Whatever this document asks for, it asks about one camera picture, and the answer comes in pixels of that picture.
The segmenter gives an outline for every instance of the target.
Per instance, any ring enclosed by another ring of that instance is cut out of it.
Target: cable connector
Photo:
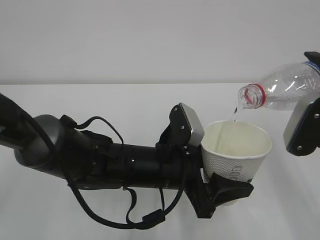
[[[154,223],[155,221],[157,222],[157,224],[160,224],[165,220],[166,220],[166,217],[162,209],[158,209],[142,217],[142,221],[146,224]]]

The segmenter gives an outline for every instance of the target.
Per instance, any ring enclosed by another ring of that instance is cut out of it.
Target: cup rim
[[[213,124],[217,124],[217,123],[220,123],[220,122],[230,122],[230,120],[219,120],[219,121],[214,121],[210,124],[208,124],[203,130],[204,132],[206,132],[206,128],[210,127],[211,125]],[[219,156],[219,157],[223,157],[223,158],[226,158],[226,159],[231,159],[231,160],[252,160],[252,159],[259,159],[259,158],[263,158],[265,157],[266,155],[268,155],[270,153],[270,151],[272,150],[273,148],[273,141],[272,141],[272,138],[270,137],[270,135],[261,127],[251,123],[251,122],[247,122],[247,121],[237,121],[239,123],[245,123],[245,124],[248,124],[248,125],[251,125],[255,128],[258,128],[260,129],[261,131],[263,131],[266,136],[268,136],[269,140],[270,140],[270,148],[263,154],[260,154],[260,155],[249,155],[249,156],[231,156],[231,155],[225,155],[225,154],[222,154],[222,153],[218,153],[218,152],[215,152],[215,151],[212,151],[212,150],[209,150],[207,148],[205,148],[202,144],[203,142],[203,139],[201,141],[201,147],[208,153],[211,153],[213,155],[216,155],[216,156]]]

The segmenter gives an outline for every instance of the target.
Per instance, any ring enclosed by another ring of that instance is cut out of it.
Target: bottle label
[[[313,63],[312,61],[305,61],[304,64],[307,64],[310,67],[314,68],[320,74],[320,66],[318,66],[317,64]]]

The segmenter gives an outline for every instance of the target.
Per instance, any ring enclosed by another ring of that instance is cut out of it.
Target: white table surface
[[[169,123],[169,112],[184,102],[202,125],[231,117],[242,84],[0,85],[0,92],[32,116],[67,114],[78,123],[107,118],[125,143],[153,146]],[[117,230],[93,222],[64,180],[20,166],[12,150],[0,147],[0,239],[226,239],[315,240],[320,235],[320,151],[306,157],[286,152],[283,131],[290,112],[248,110],[240,120],[265,129],[273,150],[262,163],[251,196],[220,206],[212,219],[197,219],[185,194],[167,220],[151,230]],[[119,140],[103,123],[90,130]],[[126,191],[82,191],[94,211],[123,222],[130,206]],[[176,192],[166,190],[169,204]],[[134,221],[161,206],[155,189],[137,189]]]

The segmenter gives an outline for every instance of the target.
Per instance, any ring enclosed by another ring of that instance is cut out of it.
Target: black cable
[[[26,111],[24,111],[23,109],[21,109],[21,116],[34,128],[34,130],[37,132],[37,134],[40,136],[40,138],[44,141],[44,143],[46,144],[46,146],[48,147],[49,151],[53,154],[53,157],[58,159],[58,164],[59,167],[62,171],[62,174],[65,178],[65,180],[68,183],[68,186],[71,188],[71,191],[73,192],[75,198],[77,199],[77,201],[79,202],[80,206],[82,207],[82,209],[85,211],[85,213],[92,218],[94,221],[111,227],[111,228],[116,228],[116,229],[141,229],[141,230],[146,230],[146,229],[150,229],[154,226],[156,226],[157,224],[159,224],[158,221],[154,221],[154,222],[149,222],[149,223],[145,223],[145,222],[138,222],[138,223],[130,223],[130,224],[125,224],[125,223],[117,223],[117,222],[113,222],[113,221],[109,221],[106,220],[100,216],[98,216],[97,214],[95,214],[90,207],[88,206],[88,204],[86,203],[86,201],[84,200],[83,196],[81,195],[79,189],[77,188],[75,182],[73,181],[72,177],[70,176],[65,163],[63,161],[62,156],[60,156],[59,152],[57,151],[55,145],[52,143],[51,139],[49,138],[49,136],[47,135],[47,133],[43,130],[43,128],[37,123],[36,120],[34,120],[34,118],[32,116],[30,116]],[[104,121],[104,119],[102,119],[102,117],[93,117],[95,119],[101,119],[102,121]],[[105,123],[107,123],[112,130],[115,131],[115,133],[118,135],[118,137],[121,139],[121,142],[123,143],[123,139],[120,136],[120,134],[114,129],[114,127],[108,123],[107,121],[104,121]],[[185,182],[186,182],[186,170],[185,170],[185,161],[186,161],[186,156],[184,151],[182,150],[181,147],[180,148],[180,152],[182,155],[182,174],[181,174],[181,181],[180,181],[180,186],[179,186],[179,190],[175,196],[175,198],[173,199],[172,203],[169,205],[169,207],[163,211],[163,215],[167,215],[168,213],[170,213],[172,211],[172,209],[177,205],[183,191],[185,188]]]
[[[123,187],[124,190],[128,190],[129,193],[131,194],[131,206],[128,210],[128,212],[126,213],[126,216],[125,216],[125,221],[127,224],[135,224],[133,221],[131,221],[129,219],[129,214],[130,212],[132,211],[132,209],[134,209],[134,207],[136,206],[137,204],[137,193],[135,190],[131,189],[131,188],[128,188],[128,187]]]
[[[164,196],[164,190],[162,187],[159,187],[159,192],[160,192],[160,197],[161,197],[161,206],[162,206],[162,211],[165,210],[165,196]]]
[[[111,125],[110,122],[108,122],[107,120],[105,120],[103,117],[100,117],[100,116],[93,116],[91,118],[89,118],[87,121],[85,121],[84,123],[82,124],[79,124],[75,127],[75,129],[79,129],[79,130],[82,130],[82,129],[85,129],[87,128],[94,120],[101,120],[103,121],[104,123],[106,123],[114,132],[115,134],[119,137],[119,139],[121,140],[121,149],[122,150],[124,148],[124,139],[122,138],[122,136],[120,135],[120,133],[114,128],[114,126]]]

